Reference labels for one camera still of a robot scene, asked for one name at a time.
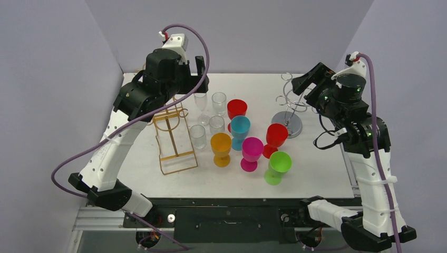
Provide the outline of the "clear champagne flute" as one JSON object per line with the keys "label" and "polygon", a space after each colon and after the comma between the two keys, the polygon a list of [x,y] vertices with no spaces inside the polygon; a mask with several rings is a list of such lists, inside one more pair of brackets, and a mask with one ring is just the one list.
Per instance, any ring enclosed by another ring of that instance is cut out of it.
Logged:
{"label": "clear champagne flute", "polygon": [[207,94],[206,93],[195,93],[194,100],[197,108],[200,110],[200,115],[197,118],[197,121],[202,126],[207,126],[209,124],[210,117],[205,114],[205,110],[207,107]]}

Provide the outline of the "clear glass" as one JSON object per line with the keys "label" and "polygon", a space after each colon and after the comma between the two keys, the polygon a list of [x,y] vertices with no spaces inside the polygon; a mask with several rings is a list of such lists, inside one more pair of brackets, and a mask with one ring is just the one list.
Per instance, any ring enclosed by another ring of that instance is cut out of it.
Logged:
{"label": "clear glass", "polygon": [[195,149],[201,150],[207,144],[206,130],[201,125],[193,125],[189,129],[192,144]]}
{"label": "clear glass", "polygon": [[212,95],[213,111],[218,116],[223,116],[226,113],[227,97],[222,92],[216,92]]}
{"label": "clear glass", "polygon": [[212,116],[209,120],[209,130],[211,136],[225,131],[225,120],[219,115]]}

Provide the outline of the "red plastic wine glass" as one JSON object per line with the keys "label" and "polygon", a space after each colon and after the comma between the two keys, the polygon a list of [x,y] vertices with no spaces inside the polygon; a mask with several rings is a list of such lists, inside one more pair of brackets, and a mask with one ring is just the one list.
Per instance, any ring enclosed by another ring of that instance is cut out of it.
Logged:
{"label": "red plastic wine glass", "polygon": [[240,99],[233,99],[227,103],[227,114],[230,121],[236,116],[245,116],[247,109],[247,103]]}
{"label": "red plastic wine glass", "polygon": [[271,124],[266,132],[267,144],[264,146],[263,156],[269,159],[274,152],[278,151],[278,148],[284,144],[287,138],[288,130],[284,125],[279,123]]}

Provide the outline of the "cyan plastic wine glass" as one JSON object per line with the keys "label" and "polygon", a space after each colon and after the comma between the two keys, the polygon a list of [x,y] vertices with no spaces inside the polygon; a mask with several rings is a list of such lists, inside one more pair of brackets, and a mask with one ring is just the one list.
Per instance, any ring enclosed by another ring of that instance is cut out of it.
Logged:
{"label": "cyan plastic wine glass", "polygon": [[236,151],[242,150],[242,143],[248,136],[251,127],[250,120],[243,115],[238,115],[231,120],[230,128],[232,135],[231,147]]}

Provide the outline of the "orange plastic wine glass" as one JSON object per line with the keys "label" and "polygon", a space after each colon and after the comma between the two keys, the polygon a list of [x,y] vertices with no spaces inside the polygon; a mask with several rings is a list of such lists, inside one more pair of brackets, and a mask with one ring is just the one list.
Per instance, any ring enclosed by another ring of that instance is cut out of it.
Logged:
{"label": "orange plastic wine glass", "polygon": [[231,137],[226,133],[216,133],[212,136],[210,144],[214,154],[214,164],[220,168],[228,166],[231,162],[229,155],[232,148]]}

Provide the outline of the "gold wire glass rack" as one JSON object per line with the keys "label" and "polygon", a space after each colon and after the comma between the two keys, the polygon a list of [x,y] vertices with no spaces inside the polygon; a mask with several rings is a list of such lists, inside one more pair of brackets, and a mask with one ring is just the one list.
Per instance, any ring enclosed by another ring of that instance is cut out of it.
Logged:
{"label": "gold wire glass rack", "polygon": [[154,127],[160,171],[164,176],[195,169],[199,165],[190,136],[188,114],[188,109],[178,103],[155,114],[149,123]]}

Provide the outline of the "green plastic wine glass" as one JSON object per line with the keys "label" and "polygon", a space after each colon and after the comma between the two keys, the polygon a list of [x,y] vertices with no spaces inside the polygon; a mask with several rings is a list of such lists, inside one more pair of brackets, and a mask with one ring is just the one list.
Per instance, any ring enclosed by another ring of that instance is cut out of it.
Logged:
{"label": "green plastic wine glass", "polygon": [[268,169],[264,174],[265,181],[272,186],[281,183],[283,176],[291,169],[293,161],[286,152],[274,152],[268,162]]}

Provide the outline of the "magenta plastic wine glass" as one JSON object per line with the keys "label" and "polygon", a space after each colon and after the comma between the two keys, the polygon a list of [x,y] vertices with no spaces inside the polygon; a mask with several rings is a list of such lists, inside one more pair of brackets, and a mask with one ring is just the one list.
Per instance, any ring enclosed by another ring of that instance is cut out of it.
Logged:
{"label": "magenta plastic wine glass", "polygon": [[248,137],[242,143],[241,168],[246,172],[253,172],[258,167],[258,160],[264,151],[262,140],[256,137]]}

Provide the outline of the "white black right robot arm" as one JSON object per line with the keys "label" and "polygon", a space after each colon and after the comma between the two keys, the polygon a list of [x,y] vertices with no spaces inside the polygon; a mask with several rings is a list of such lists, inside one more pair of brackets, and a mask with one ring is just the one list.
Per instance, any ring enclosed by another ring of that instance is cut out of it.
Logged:
{"label": "white black right robot arm", "polygon": [[291,84],[295,94],[303,95],[308,105],[334,125],[335,142],[349,158],[362,204],[362,211],[356,212],[315,196],[303,201],[298,220],[304,225],[319,221],[337,229],[359,251],[380,252],[414,240],[416,230],[406,224],[396,201],[388,128],[362,100],[365,63],[349,61],[339,72],[319,63]]}

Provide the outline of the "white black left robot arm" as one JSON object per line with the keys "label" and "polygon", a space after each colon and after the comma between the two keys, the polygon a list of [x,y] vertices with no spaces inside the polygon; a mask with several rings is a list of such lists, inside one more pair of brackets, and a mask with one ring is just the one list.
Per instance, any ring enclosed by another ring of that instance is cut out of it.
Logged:
{"label": "white black left robot arm", "polygon": [[147,55],[145,68],[120,88],[101,141],[83,152],[92,153],[91,159],[68,178],[95,206],[132,213],[145,227],[157,220],[152,202],[120,182],[118,174],[136,138],[155,114],[194,93],[208,91],[208,57],[195,57],[197,74],[193,75],[183,53],[159,48]]}

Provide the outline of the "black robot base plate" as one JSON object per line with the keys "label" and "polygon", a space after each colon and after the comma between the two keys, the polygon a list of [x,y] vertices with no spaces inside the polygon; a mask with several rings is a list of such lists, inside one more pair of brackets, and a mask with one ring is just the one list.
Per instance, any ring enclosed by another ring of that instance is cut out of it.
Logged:
{"label": "black robot base plate", "polygon": [[144,220],[182,243],[295,242],[328,225],[310,218],[308,199],[155,198]]}

